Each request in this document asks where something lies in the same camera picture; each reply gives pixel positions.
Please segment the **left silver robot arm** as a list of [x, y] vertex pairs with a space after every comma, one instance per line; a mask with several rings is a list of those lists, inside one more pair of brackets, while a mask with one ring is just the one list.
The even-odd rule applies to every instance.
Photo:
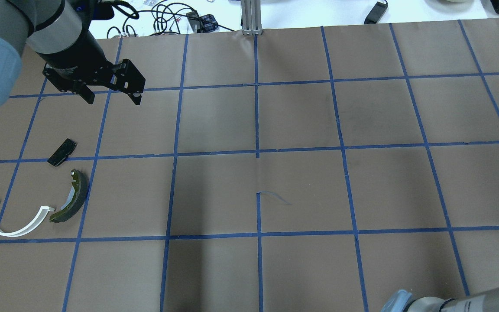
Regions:
[[109, 61], [89, 26], [117, 9], [139, 13], [124, 0], [0, 0], [0, 106], [10, 97], [25, 47], [44, 60], [43, 75], [58, 90], [93, 104], [91, 86], [126, 94], [141, 104], [145, 78], [131, 60]]

